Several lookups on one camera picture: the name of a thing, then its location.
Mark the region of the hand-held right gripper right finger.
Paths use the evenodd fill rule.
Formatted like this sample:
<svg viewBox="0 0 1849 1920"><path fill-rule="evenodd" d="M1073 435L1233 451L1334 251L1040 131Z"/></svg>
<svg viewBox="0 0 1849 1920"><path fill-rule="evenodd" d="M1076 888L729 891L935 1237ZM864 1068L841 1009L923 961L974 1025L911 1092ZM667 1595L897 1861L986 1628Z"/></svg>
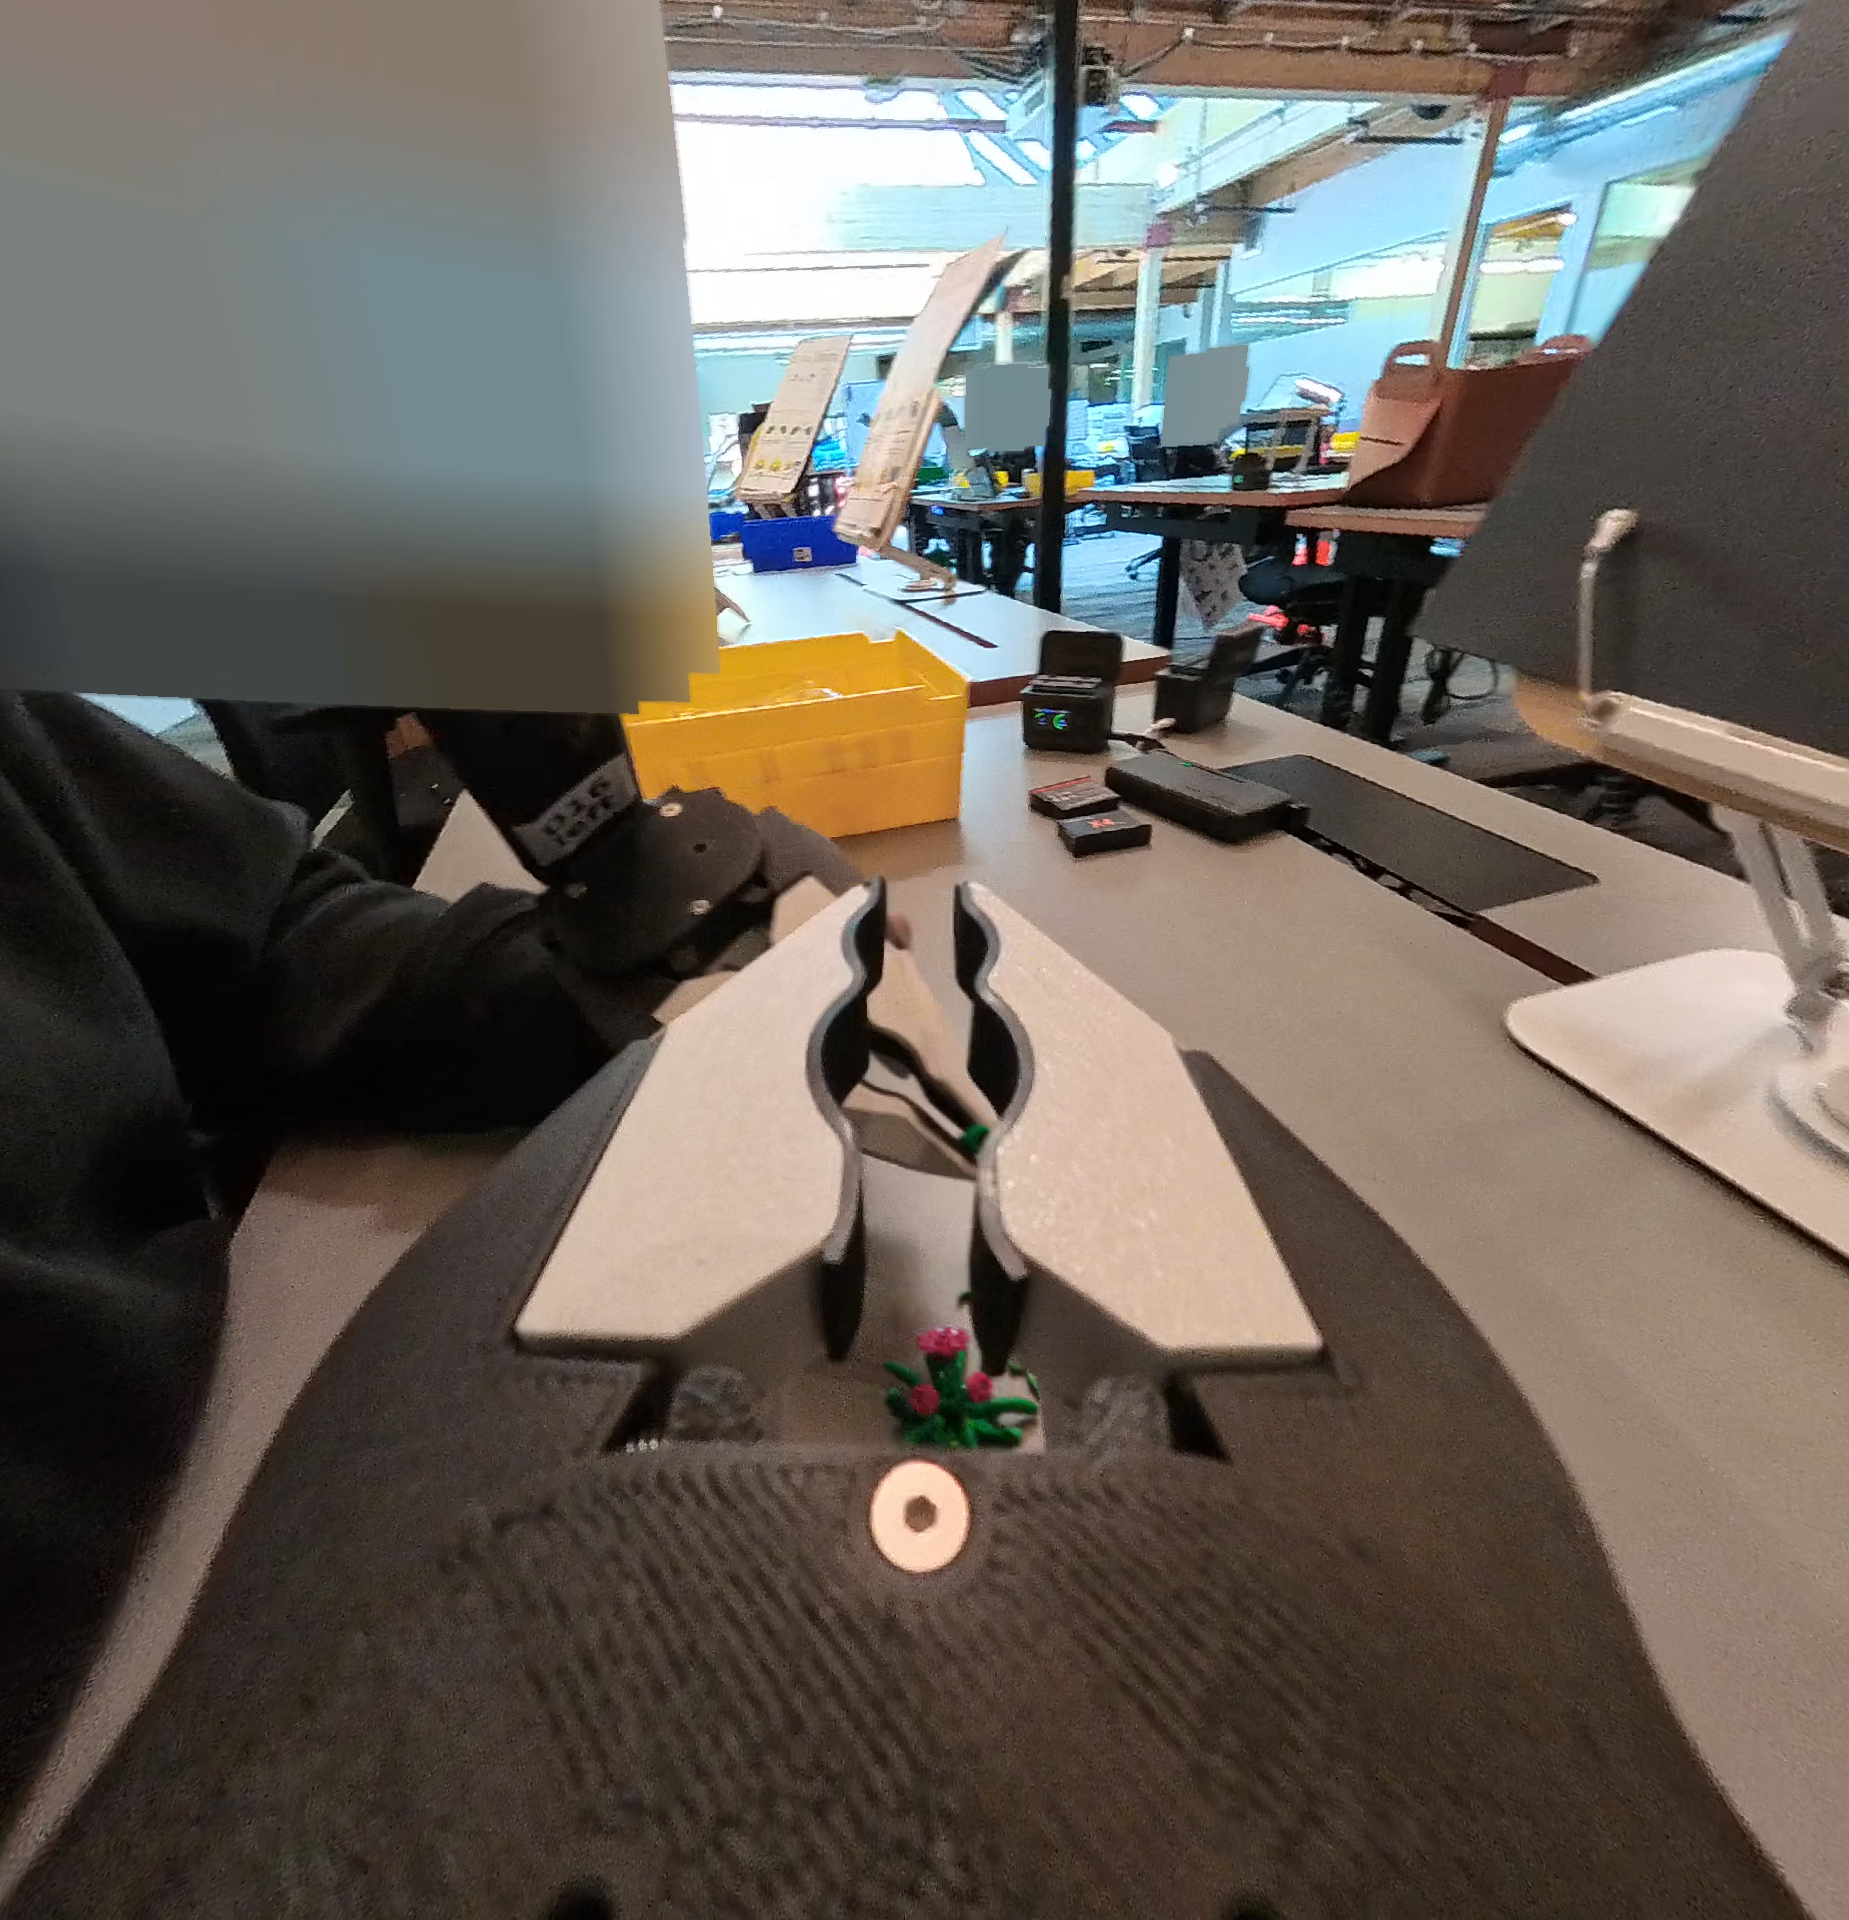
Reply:
<svg viewBox="0 0 1849 1920"><path fill-rule="evenodd" d="M972 1320L988 1367L1189 1379L1322 1360L1215 1076L1006 898L962 880L976 1158Z"/></svg>

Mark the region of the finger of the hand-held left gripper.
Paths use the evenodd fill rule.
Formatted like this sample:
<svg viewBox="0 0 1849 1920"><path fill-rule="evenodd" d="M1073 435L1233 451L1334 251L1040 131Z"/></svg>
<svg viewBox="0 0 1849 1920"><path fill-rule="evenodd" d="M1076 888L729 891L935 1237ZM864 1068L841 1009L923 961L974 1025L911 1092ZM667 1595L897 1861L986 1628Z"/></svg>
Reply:
<svg viewBox="0 0 1849 1920"><path fill-rule="evenodd" d="M976 1178L974 1157L960 1140L910 1109L862 1109L858 1149L867 1161L897 1165L911 1173L962 1183Z"/></svg>
<svg viewBox="0 0 1849 1920"><path fill-rule="evenodd" d="M873 1057L960 1130L972 1127L972 1084L960 1035L911 951L884 948L884 975L865 1003Z"/></svg>

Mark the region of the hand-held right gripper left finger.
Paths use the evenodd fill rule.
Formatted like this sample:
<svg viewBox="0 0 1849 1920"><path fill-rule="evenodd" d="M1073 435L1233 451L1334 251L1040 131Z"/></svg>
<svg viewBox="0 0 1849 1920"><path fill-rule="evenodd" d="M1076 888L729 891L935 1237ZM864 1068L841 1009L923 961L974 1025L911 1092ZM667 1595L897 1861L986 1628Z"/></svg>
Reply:
<svg viewBox="0 0 1849 1920"><path fill-rule="evenodd" d="M520 1347L744 1374L850 1357L865 1308L867 1068L888 886L812 913L677 1016L513 1323Z"/></svg>

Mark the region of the person's left forearm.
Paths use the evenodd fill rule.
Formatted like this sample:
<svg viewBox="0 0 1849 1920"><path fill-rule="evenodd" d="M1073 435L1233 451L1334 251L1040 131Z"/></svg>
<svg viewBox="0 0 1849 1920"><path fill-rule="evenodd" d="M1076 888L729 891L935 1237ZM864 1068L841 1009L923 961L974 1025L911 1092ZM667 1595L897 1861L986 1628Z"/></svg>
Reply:
<svg viewBox="0 0 1849 1920"><path fill-rule="evenodd" d="M282 806L234 817L188 847L211 959L173 1050L200 1133L528 1130L656 1035L666 987L582 981L538 897L448 902L314 845Z"/></svg>

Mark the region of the large yellow plastic bin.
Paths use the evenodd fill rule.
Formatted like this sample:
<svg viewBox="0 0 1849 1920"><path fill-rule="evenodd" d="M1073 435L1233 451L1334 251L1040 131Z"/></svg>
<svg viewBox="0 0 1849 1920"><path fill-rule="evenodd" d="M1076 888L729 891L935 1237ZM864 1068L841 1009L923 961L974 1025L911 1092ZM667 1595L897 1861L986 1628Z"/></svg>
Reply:
<svg viewBox="0 0 1849 1920"><path fill-rule="evenodd" d="M968 679L916 637L731 646L624 719L648 795L719 788L835 841L960 814Z"/></svg>

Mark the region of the pink flower leaf cluster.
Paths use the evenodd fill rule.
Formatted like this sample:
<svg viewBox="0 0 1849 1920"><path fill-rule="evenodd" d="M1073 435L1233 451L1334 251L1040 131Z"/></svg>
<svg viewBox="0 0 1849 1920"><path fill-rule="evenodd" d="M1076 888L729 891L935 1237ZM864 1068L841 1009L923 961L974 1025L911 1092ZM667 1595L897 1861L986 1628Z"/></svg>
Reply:
<svg viewBox="0 0 1849 1920"><path fill-rule="evenodd" d="M888 1358L884 1376L890 1418L911 1450L1015 1452L1042 1418L1033 1376L990 1374L967 1327L921 1331L911 1358Z"/></svg>

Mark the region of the black open charger case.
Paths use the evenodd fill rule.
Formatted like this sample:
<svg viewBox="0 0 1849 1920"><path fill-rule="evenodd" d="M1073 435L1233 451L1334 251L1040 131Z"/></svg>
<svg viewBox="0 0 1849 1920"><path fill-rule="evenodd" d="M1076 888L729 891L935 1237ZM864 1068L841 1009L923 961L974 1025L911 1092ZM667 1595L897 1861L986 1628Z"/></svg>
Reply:
<svg viewBox="0 0 1849 1920"><path fill-rule="evenodd" d="M1200 660L1165 666L1151 682L1151 735L1189 738L1225 724L1267 634L1261 622L1248 622L1218 634Z"/></svg>
<svg viewBox="0 0 1849 1920"><path fill-rule="evenodd" d="M1125 640L1102 631L1050 631L1022 687L1022 745L1037 753L1102 755L1115 733Z"/></svg>

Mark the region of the small blue storage crate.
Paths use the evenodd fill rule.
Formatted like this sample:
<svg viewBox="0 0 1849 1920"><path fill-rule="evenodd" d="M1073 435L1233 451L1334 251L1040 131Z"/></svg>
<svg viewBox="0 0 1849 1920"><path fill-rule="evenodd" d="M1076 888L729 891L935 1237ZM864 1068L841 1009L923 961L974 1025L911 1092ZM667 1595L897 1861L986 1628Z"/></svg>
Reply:
<svg viewBox="0 0 1849 1920"><path fill-rule="evenodd" d="M841 539L836 515L758 515L736 507L710 513L713 546L733 546L755 572L843 569L858 546Z"/></svg>

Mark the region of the pale work table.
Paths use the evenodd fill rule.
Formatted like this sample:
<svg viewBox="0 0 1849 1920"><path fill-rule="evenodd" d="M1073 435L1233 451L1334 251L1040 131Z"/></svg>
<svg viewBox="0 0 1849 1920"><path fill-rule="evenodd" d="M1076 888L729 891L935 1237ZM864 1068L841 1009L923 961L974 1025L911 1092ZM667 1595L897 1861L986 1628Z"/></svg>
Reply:
<svg viewBox="0 0 1849 1920"><path fill-rule="evenodd" d="M911 555L862 551L853 565L755 572L713 571L723 646L818 637L911 637L967 682L974 707L1015 703L1030 682L1048 634L1082 623L974 585Z"/></svg>

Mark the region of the short cardboard sheet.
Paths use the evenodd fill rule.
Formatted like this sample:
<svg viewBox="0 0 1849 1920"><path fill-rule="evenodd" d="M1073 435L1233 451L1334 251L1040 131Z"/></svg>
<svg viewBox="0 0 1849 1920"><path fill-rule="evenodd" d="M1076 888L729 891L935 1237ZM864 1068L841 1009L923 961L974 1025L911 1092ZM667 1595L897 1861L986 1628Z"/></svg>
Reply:
<svg viewBox="0 0 1849 1920"><path fill-rule="evenodd" d="M850 332L818 336L792 348L767 418L744 449L736 497L747 508L792 513L853 348Z"/></svg>

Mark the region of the tall cardboard sheet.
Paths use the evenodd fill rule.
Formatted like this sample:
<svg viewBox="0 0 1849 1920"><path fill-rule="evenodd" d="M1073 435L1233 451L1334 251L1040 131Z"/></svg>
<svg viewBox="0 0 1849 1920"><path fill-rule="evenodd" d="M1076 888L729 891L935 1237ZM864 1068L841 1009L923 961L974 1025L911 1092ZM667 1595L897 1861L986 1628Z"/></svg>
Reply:
<svg viewBox="0 0 1849 1920"><path fill-rule="evenodd" d="M835 520L835 534L843 544L884 549L906 518L941 410L942 362L1014 258L1001 233L960 253L942 268L911 320L870 418L850 494Z"/></svg>

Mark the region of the white book stand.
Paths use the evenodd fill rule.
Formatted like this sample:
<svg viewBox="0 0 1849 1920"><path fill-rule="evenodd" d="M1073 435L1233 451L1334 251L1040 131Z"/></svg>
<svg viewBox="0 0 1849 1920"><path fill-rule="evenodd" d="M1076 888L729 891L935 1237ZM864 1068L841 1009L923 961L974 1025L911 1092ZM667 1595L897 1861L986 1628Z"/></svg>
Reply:
<svg viewBox="0 0 1849 1920"><path fill-rule="evenodd" d="M1849 942L1818 851L1849 852L1849 760L1618 692L1598 675L1601 574L1636 534L1595 523L1574 681L1529 682L1543 738L1706 809L1771 949L1704 949L1512 1003L1511 1039L1849 1265Z"/></svg>

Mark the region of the wooden office desk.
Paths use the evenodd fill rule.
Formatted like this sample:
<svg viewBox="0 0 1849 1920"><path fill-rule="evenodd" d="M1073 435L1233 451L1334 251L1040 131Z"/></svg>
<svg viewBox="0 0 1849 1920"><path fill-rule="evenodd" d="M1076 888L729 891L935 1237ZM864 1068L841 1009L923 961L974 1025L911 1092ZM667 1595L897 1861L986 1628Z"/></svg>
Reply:
<svg viewBox="0 0 1849 1920"><path fill-rule="evenodd" d="M1282 536L1295 513L1336 507L1347 491L1343 471L1283 474L1258 491L1233 487L1225 476L1182 478L1156 485L1119 485L1082 491L1061 502L1063 515L1096 515L1116 536L1156 541L1151 592L1151 647L1170 650L1179 631L1179 590L1187 544L1240 546L1256 558ZM1017 592L1022 559L1037 549L1042 502L1028 491L977 500L965 491L921 489L906 513L910 553L923 558L933 538L949 541L952 571L1004 598Z"/></svg>
<svg viewBox="0 0 1849 1920"><path fill-rule="evenodd" d="M1326 502L1289 513L1289 527L1334 538L1343 578L1322 724L1393 746L1417 614L1487 513L1487 502L1435 508Z"/></svg>

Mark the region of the person's black jacket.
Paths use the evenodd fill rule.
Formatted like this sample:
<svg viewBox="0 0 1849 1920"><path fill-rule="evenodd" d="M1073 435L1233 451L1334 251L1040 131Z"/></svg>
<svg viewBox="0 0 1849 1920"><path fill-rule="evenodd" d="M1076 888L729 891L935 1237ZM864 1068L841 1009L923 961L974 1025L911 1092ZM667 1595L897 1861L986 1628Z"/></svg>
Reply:
<svg viewBox="0 0 1849 1920"><path fill-rule="evenodd" d="M173 1050L211 959L188 847L240 798L273 805L0 692L0 1846L189 1446L232 1171L272 1145L200 1133Z"/></svg>

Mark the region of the black vertical pole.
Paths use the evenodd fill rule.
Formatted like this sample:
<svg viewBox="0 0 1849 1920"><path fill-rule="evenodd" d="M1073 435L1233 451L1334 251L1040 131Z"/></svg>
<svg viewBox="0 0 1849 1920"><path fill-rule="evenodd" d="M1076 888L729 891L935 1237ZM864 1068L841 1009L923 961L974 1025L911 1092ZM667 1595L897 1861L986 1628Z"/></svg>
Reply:
<svg viewBox="0 0 1849 1920"><path fill-rule="evenodd" d="M1082 3L1050 4L1050 233L1048 233L1048 418L1040 458L1033 604L1061 612L1061 544L1069 485L1069 410L1073 387L1073 275L1076 261L1076 176L1082 113Z"/></svg>

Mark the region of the brown leather bag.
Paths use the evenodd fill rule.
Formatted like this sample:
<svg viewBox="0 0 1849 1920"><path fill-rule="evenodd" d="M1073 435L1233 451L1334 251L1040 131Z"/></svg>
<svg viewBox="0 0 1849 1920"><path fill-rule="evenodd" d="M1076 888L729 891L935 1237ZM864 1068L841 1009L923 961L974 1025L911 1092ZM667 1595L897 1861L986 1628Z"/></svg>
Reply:
<svg viewBox="0 0 1849 1920"><path fill-rule="evenodd" d="M1435 340L1393 347L1368 392L1346 502L1368 508L1490 502L1592 348L1592 340L1566 336L1503 365L1456 370Z"/></svg>

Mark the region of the black board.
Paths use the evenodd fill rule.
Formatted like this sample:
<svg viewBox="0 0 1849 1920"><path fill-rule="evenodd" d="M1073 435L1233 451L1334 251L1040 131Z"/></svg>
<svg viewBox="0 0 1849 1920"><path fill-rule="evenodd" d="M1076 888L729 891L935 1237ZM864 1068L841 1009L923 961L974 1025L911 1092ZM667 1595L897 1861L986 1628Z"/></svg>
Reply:
<svg viewBox="0 0 1849 1920"><path fill-rule="evenodd" d="M1849 760L1849 3L1814 3L1421 620L1426 646Z"/></svg>

